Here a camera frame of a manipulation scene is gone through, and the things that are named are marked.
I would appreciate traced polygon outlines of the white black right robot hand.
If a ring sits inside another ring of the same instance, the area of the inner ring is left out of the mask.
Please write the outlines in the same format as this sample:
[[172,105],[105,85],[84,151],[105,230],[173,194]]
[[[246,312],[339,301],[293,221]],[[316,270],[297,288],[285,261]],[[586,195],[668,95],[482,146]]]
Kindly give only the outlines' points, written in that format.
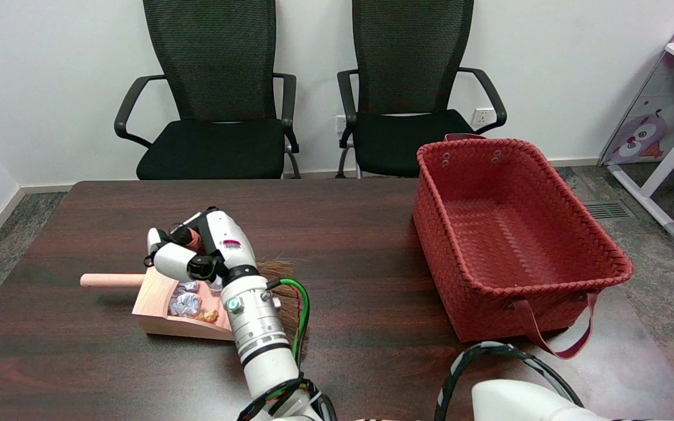
[[145,267],[182,282],[221,280],[231,282],[259,275],[248,238],[217,207],[198,212],[168,232],[153,227],[147,233]]

